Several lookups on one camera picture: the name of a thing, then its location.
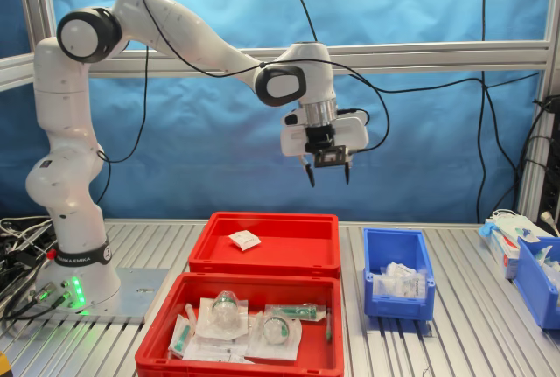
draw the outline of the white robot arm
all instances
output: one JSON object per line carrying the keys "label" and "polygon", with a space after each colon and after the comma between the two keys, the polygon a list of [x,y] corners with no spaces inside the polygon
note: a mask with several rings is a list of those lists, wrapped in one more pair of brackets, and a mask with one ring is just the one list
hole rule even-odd
{"label": "white robot arm", "polygon": [[38,288],[54,284],[70,294],[66,311],[80,311],[111,298],[120,281],[102,211],[89,194],[100,172],[101,146],[91,123],[88,69],[121,52],[130,40],[146,44],[192,67],[209,66],[235,76],[265,104],[292,101],[299,108],[283,118],[283,154],[298,157],[311,184],[311,166],[345,165],[368,145],[365,112],[338,111],[333,70],[319,42],[292,45],[273,63],[262,63],[224,42],[200,17],[172,0],[116,0],[111,9],[86,8],[64,16],[57,38],[42,40],[35,51],[34,90],[39,126],[50,153],[33,167],[26,181],[31,198],[52,217],[58,247],[54,262],[38,274]]}

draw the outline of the blue box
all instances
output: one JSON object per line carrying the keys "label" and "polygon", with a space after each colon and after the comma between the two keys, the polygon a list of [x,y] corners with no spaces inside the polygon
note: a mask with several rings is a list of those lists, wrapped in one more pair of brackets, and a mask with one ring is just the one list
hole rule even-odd
{"label": "blue box", "polygon": [[[436,282],[431,270],[430,257],[420,230],[394,228],[364,228],[364,311],[369,316],[431,320],[434,314]],[[408,268],[425,269],[426,298],[404,298],[373,294],[373,274],[391,262],[402,263]]]}
{"label": "blue box", "polygon": [[557,287],[549,281],[543,268],[535,259],[535,254],[539,250],[552,246],[547,257],[560,261],[560,239],[557,237],[539,237],[539,239],[541,241],[538,243],[527,243],[523,239],[518,239],[521,250],[515,284],[536,323],[543,329],[560,329]]}

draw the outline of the aluminum frame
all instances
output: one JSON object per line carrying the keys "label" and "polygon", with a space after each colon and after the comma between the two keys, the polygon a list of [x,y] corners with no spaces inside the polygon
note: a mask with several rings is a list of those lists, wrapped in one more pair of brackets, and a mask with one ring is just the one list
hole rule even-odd
{"label": "aluminum frame", "polygon": [[[55,33],[53,0],[22,1],[33,50],[41,39]],[[560,0],[549,0],[545,40],[330,46],[329,53],[332,60],[348,65],[360,73],[543,70],[538,93],[538,99],[542,100],[546,95],[560,92],[560,63],[557,62],[559,15]],[[267,61],[274,59],[284,49],[243,51]],[[92,66],[91,75],[97,78],[142,77],[144,55],[144,51],[125,51],[112,60]],[[159,52],[151,52],[150,57],[152,77],[202,75]],[[32,54],[0,59],[0,91],[32,82],[31,63]],[[345,71],[337,68],[334,73],[343,74]],[[536,133],[550,136],[552,123],[553,116],[543,116]],[[545,164],[548,151],[549,144],[546,140],[535,140],[528,155]],[[519,209],[532,220],[536,220],[538,215],[543,179],[542,168],[535,164],[528,165],[521,187]]]}

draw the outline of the blue backdrop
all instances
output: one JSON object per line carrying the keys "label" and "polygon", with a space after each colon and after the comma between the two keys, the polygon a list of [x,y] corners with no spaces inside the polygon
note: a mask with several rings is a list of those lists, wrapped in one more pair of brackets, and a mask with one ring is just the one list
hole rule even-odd
{"label": "blue backdrop", "polygon": [[[60,19],[71,9],[113,1],[54,0],[54,5]],[[238,47],[287,46],[311,37],[298,0],[178,1]],[[480,0],[305,1],[319,40],[328,45],[480,39]],[[543,38],[547,6],[548,0],[487,0],[486,38]],[[4,30],[9,27],[0,24],[0,33]],[[526,74],[486,77],[494,84]],[[468,76],[480,73],[368,79],[396,89]],[[143,84],[141,79],[91,80],[96,135],[111,158],[123,157],[134,145]],[[491,90],[502,144],[514,160],[529,129],[536,84],[533,77]],[[375,143],[385,130],[375,94],[348,77],[336,77],[335,87],[341,107],[369,111]],[[0,213],[39,212],[25,193],[25,177],[48,143],[36,125],[32,89],[20,87],[0,97]],[[216,210],[259,210],[336,213],[342,220],[474,221],[482,174],[476,146],[480,85],[391,94],[385,100],[391,116],[387,142],[354,159],[349,186],[343,171],[332,168],[316,171],[312,189],[298,161],[280,151],[280,119],[291,108],[263,106],[233,79],[150,79],[142,141],[128,162],[114,166],[101,207],[108,217],[205,218]],[[487,105],[483,147],[488,177],[482,212],[488,214],[513,183],[513,173],[497,151]],[[105,168],[91,186],[94,199],[106,177]]]}

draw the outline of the slotted metal table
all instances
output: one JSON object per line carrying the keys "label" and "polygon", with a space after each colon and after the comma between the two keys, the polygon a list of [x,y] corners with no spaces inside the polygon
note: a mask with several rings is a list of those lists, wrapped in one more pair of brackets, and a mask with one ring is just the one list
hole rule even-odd
{"label": "slotted metal table", "polygon": [[[15,376],[136,375],[134,354],[204,220],[107,220],[119,267],[166,268],[169,276],[145,325],[51,318],[0,330]],[[362,313],[363,227],[422,229],[436,277],[434,319],[369,318]],[[560,332],[543,332],[513,283],[501,278],[477,226],[340,223],[346,376],[560,377]]]}

